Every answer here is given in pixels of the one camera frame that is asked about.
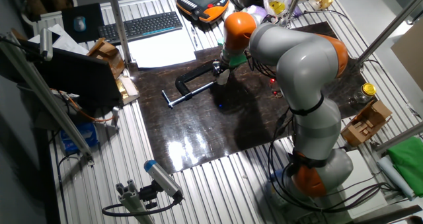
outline small bottle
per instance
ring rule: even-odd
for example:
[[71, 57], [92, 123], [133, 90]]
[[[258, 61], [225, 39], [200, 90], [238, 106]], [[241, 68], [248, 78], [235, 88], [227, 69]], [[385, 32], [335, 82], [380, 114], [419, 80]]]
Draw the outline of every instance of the small bottle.
[[371, 83], [365, 83], [360, 89], [354, 93], [354, 99], [358, 103], [367, 103], [376, 93], [376, 87]]

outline dark marble surface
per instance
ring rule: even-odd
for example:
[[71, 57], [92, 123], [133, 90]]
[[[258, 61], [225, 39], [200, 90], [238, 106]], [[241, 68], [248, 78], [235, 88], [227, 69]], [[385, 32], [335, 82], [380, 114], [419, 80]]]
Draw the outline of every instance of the dark marble surface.
[[[334, 36], [327, 23], [298, 30]], [[139, 104], [155, 160], [168, 172], [176, 172], [230, 155], [272, 138], [276, 120], [288, 108], [284, 98], [273, 95], [277, 83], [248, 65], [240, 66], [223, 91], [212, 87], [171, 110], [161, 95], [180, 97], [175, 79], [201, 64], [219, 58], [220, 48], [196, 52], [196, 61], [164, 68], [131, 69], [140, 92]], [[343, 118], [353, 116], [363, 106], [351, 107], [348, 99], [365, 83], [358, 68], [348, 67], [339, 79], [325, 85], [323, 94], [334, 100]], [[214, 80], [211, 73], [187, 83], [192, 91]]]

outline metal pole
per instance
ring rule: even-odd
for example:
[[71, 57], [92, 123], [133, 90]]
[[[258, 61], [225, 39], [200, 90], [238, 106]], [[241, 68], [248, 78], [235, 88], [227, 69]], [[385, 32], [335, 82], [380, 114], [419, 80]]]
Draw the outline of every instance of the metal pole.
[[288, 19], [286, 22], [289, 22], [291, 20], [292, 14], [295, 10], [295, 8], [297, 7], [299, 0], [291, 0], [291, 5], [289, 6], [289, 11], [288, 11]]
[[391, 148], [392, 146], [395, 146], [396, 144], [398, 144], [402, 141], [405, 141], [406, 139], [408, 139], [408, 138], [410, 138], [414, 135], [417, 135], [420, 132], [423, 132], [423, 122], [420, 122], [419, 124], [413, 126], [412, 128], [402, 132], [398, 136], [388, 140], [384, 144], [376, 147], [375, 151], [382, 153], [382, 152], [388, 150], [389, 148]]
[[[11, 33], [8, 33], [7, 39], [16, 44], [19, 44], [18, 40]], [[22, 50], [14, 45], [6, 42], [0, 42], [0, 49], [3, 50], [5, 55], [16, 67], [25, 81], [29, 84], [37, 97], [41, 100], [44, 106], [46, 106], [56, 121], [58, 121], [61, 128], [66, 131], [78, 149], [86, 156], [88, 164], [93, 165], [94, 162], [91, 157], [92, 153], [90, 147], [88, 146], [87, 142], [85, 142], [83, 136], [75, 127], [75, 124], [73, 124], [69, 116], [57, 104], [52, 92], [47, 86], [47, 83], [45, 80], [43, 80], [34, 64], [27, 62], [25, 54], [22, 52]]]
[[384, 29], [374, 42], [357, 59], [356, 65], [361, 65], [380, 45], [392, 34], [407, 16], [420, 4], [422, 0], [412, 0], [395, 19]]
[[120, 14], [119, 0], [112, 0], [110, 4], [112, 5], [114, 21], [116, 22], [116, 29], [118, 31], [120, 45], [123, 49], [125, 61], [128, 64], [132, 62], [132, 58], [130, 53], [130, 47], [128, 46], [128, 39], [126, 38], [124, 21], [122, 20], [122, 16]]

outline green cloth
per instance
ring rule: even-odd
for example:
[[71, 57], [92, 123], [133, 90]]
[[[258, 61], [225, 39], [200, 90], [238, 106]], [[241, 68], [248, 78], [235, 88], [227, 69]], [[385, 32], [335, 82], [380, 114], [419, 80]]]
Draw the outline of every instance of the green cloth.
[[394, 167], [414, 193], [423, 197], [423, 142], [417, 137], [388, 149]]

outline white wall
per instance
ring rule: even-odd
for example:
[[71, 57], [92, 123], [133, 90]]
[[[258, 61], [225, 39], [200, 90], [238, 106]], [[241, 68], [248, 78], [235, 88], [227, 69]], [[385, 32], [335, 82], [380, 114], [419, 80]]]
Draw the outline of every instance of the white wall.
[[[10, 27], [24, 33], [9, 0], [0, 0], [0, 19], [0, 33]], [[33, 124], [20, 91], [0, 76], [0, 223], [47, 223], [39, 170]]]

